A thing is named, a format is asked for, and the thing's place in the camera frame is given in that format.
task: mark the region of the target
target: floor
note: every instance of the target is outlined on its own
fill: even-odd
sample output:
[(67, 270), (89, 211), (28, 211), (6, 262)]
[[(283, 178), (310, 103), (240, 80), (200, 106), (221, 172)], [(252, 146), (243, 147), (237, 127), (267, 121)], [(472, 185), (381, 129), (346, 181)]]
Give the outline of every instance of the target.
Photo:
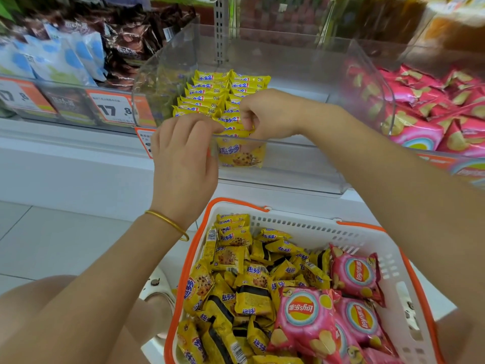
[[(79, 275), (130, 224), (0, 201), (0, 294), (46, 276)], [(172, 288), (179, 283), (189, 244), (177, 242), (160, 263)], [(142, 349), (152, 364), (163, 363), (151, 343)]]

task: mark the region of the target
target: white plastic basket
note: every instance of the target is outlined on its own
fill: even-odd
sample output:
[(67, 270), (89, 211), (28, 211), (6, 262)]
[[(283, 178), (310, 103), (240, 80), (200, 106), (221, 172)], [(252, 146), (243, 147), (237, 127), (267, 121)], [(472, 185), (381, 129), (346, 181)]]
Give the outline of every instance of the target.
[[(179, 287), (187, 284), (190, 270), (199, 260), (205, 235), (215, 222), (217, 214), (250, 214), (253, 234), (263, 227), (288, 232), (291, 242), (305, 248), (319, 248), (329, 242), (343, 248), (347, 253), (368, 255), (377, 252), (382, 279), (379, 283), (384, 292), (386, 308), (378, 307), (384, 330), (388, 333), (401, 359), (406, 363), (444, 363), (436, 337), (431, 311), (421, 285), (407, 258), (392, 239), (378, 226), (343, 222), (336, 219), (318, 218), (301, 214), (274, 211), (270, 207), (258, 207), (250, 203), (218, 198), (209, 203), (202, 225), (195, 235), (185, 260)], [(416, 311), (422, 340), (411, 337), (403, 305), (398, 295), (404, 283)], [(179, 288), (177, 306), (165, 344), (165, 362), (186, 363), (177, 347), (176, 331), (180, 320), (186, 318), (182, 310), (183, 288)]]

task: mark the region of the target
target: gold bracelet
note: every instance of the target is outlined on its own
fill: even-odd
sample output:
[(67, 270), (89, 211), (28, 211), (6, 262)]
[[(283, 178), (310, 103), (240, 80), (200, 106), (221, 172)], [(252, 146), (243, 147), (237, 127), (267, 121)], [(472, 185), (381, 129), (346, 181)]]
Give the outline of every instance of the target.
[(151, 210), (148, 210), (148, 211), (145, 211), (145, 213), (148, 213), (148, 214), (153, 214), (154, 216), (158, 217), (158, 218), (161, 218), (162, 220), (164, 220), (166, 223), (172, 225), (178, 232), (181, 232), (183, 233), (183, 236), (185, 236), (185, 239), (182, 239), (180, 238), (179, 240), (182, 240), (182, 241), (189, 241), (190, 238), (189, 238), (189, 235), (187, 235), (187, 233), (182, 230), (182, 228), (177, 225), (174, 221), (172, 221), (171, 219), (169, 219), (168, 217), (165, 217), (163, 214), (160, 214), (158, 212), (155, 212), (155, 211), (151, 211)]

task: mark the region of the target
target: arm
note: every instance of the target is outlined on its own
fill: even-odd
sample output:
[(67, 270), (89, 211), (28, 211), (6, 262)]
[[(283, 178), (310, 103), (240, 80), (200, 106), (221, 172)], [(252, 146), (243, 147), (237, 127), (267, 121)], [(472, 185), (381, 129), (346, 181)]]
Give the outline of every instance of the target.
[[(165, 121), (152, 136), (155, 173), (150, 209), (184, 230), (217, 186), (217, 161), (207, 157), (207, 148), (212, 132), (221, 130), (205, 116), (187, 115)], [(140, 216), (0, 348), (0, 362), (105, 363), (144, 283), (180, 237), (165, 221), (151, 214)]]
[(485, 194), (429, 165), (338, 106), (276, 90), (241, 102), (256, 139), (303, 134), (360, 194), (409, 259), (473, 320), (485, 324), (481, 225)]

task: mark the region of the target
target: white shoe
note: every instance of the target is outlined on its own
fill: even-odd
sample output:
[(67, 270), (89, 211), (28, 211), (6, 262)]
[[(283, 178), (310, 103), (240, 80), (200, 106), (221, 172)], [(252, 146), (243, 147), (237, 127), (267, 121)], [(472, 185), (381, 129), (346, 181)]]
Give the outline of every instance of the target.
[[(148, 281), (145, 283), (145, 286), (140, 293), (140, 299), (147, 300), (150, 296), (155, 295), (157, 293), (162, 294), (168, 300), (170, 304), (170, 309), (172, 310), (172, 315), (175, 311), (175, 297), (170, 289), (170, 286), (167, 281), (167, 277), (163, 271), (157, 267), (153, 273), (151, 274)], [(150, 340), (151, 343), (156, 347), (156, 349), (163, 355), (163, 349), (165, 346), (165, 340), (155, 336)]]

